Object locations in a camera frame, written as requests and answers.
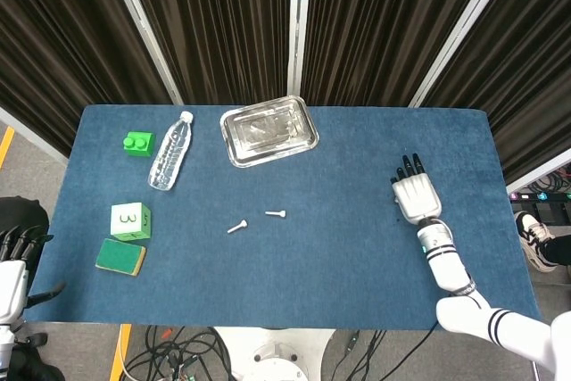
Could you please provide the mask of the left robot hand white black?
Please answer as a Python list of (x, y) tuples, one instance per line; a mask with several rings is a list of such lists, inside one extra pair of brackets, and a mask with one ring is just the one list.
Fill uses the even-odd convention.
[(53, 239), (46, 228), (15, 226), (1, 232), (1, 325), (9, 327), (24, 310), (59, 295), (65, 282), (52, 290), (29, 295), (44, 245)]

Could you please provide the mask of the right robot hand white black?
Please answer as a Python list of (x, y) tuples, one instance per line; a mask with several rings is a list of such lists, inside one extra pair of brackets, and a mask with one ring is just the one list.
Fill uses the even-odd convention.
[(401, 213), (410, 224), (418, 225), (424, 219), (438, 218), (442, 213), (442, 203), (430, 177), (425, 172), (419, 156), (402, 156), (402, 166), (391, 178), (395, 201)]

